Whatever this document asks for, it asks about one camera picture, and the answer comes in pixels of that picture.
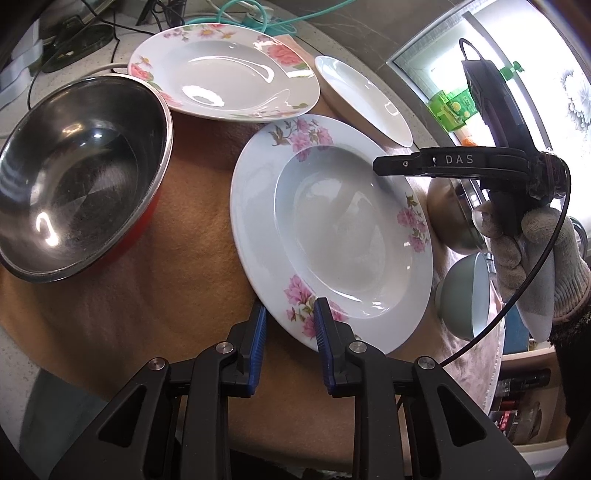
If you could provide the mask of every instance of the shelf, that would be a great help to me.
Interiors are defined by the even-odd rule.
[[[530,350],[529,352],[520,352],[520,353],[509,353],[508,355],[503,355],[502,362],[512,362],[515,360],[523,360],[527,358],[535,358],[539,356],[547,356],[547,355],[555,355],[556,351],[554,350],[553,346],[549,346],[547,348],[540,348],[538,350]]]
[[[550,383],[526,393],[526,402],[539,401],[543,412],[540,432],[532,439],[532,443],[519,445],[518,450],[529,451],[550,448],[552,442],[563,442],[569,419],[564,411],[564,394],[562,379],[558,368],[558,359],[553,346],[531,350],[529,352],[503,355],[501,371],[522,372],[550,368]]]

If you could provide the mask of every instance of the sleeve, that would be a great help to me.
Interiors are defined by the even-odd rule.
[[[570,418],[566,439],[571,445],[591,411],[591,301],[576,317],[554,324],[550,343],[562,376]]]

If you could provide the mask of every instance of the beige cloth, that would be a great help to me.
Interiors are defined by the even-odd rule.
[[[334,114],[323,100],[313,110]],[[196,356],[247,318],[254,293],[232,239],[232,170],[259,125],[173,113],[174,147],[161,199],[146,233],[120,259],[51,284],[0,269],[0,324],[39,366],[111,398],[150,358]],[[418,199],[426,208],[424,189]],[[435,278],[454,261],[431,230]],[[442,360],[464,344],[434,311],[394,356]],[[449,367],[482,405],[495,371],[498,331]],[[331,398],[317,354],[275,322],[268,325],[256,395],[230,400],[234,447],[268,459],[350,468],[353,399]]]

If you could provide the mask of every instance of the light green bowl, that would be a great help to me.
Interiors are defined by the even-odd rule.
[[[486,259],[481,253],[468,255],[437,286],[437,315],[452,334],[472,340],[486,327],[490,299]]]

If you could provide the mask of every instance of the plate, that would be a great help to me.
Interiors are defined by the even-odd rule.
[[[406,120],[382,90],[340,60],[321,55],[314,62],[332,108],[375,141],[382,142],[384,135],[403,147],[412,146]]]
[[[405,177],[378,177],[384,151],[319,115],[265,126],[240,154],[230,190],[242,266],[277,322],[314,350],[313,304],[383,352],[421,320],[433,277],[424,213]]]
[[[128,73],[157,88],[168,106],[216,120],[272,122],[318,101],[314,71],[292,49],[250,28],[171,28],[135,49]]]

